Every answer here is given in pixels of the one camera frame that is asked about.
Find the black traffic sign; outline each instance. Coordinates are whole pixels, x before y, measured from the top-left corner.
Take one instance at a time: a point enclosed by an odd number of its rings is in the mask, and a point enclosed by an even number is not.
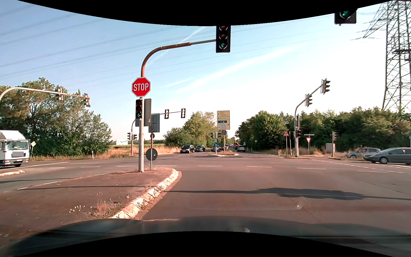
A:
[[[156,157],[158,157],[158,152],[156,151],[156,149],[154,148],[149,148],[147,149],[147,152],[145,153],[145,157],[147,158],[147,160],[149,161],[155,161]]]

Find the stop sign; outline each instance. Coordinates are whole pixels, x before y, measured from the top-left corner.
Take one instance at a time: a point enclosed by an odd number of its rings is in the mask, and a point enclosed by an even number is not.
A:
[[[146,96],[150,92],[150,81],[146,78],[137,78],[132,83],[131,90],[137,97]]]

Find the car wheel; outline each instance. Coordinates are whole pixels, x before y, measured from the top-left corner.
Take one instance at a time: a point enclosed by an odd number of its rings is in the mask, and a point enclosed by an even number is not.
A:
[[[380,162],[381,164],[388,164],[388,158],[386,158],[386,157],[381,157],[379,162]]]

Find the yellow direction sign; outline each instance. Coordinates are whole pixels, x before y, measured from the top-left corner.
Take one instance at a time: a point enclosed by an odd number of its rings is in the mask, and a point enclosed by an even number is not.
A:
[[[230,130],[231,125],[229,111],[217,111],[216,122],[218,129]]]

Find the round traffic sign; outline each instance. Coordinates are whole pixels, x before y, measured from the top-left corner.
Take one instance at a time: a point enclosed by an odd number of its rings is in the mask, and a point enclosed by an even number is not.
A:
[[[158,152],[154,148],[149,148],[149,149],[147,149],[147,152],[145,153],[145,157],[149,161],[155,161],[156,157],[158,157]]]
[[[137,78],[131,86],[131,91],[137,97],[144,97],[150,92],[150,81],[146,78]]]

